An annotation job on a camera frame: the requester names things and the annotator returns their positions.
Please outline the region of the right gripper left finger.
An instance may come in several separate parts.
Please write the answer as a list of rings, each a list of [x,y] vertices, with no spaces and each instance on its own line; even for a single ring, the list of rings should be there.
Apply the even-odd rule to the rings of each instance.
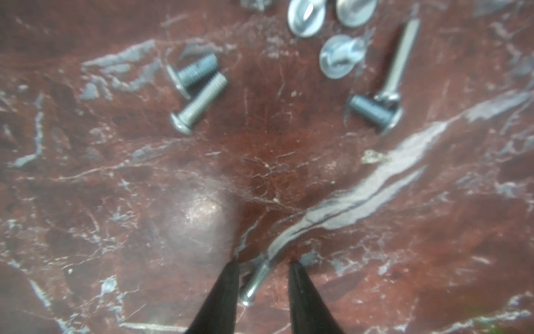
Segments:
[[[228,262],[186,333],[234,333],[239,277],[238,263]]]

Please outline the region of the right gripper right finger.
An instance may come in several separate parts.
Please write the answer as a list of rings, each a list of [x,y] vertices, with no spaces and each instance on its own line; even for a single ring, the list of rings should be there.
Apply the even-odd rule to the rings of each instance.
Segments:
[[[288,292],[292,333],[343,333],[298,261],[289,267]]]

